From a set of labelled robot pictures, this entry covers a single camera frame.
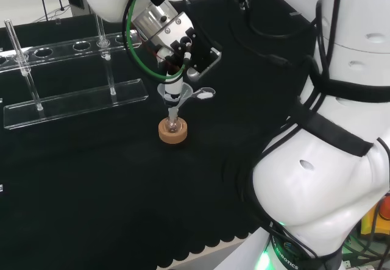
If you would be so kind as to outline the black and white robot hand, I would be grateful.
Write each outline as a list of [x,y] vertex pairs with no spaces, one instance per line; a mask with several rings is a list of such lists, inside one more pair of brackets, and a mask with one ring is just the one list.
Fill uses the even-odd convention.
[[160,62],[166,65],[166,79],[158,85],[158,92],[168,108],[178,108],[191,96],[192,86],[216,66],[222,57],[222,48],[210,43],[193,27],[169,47],[160,48]]

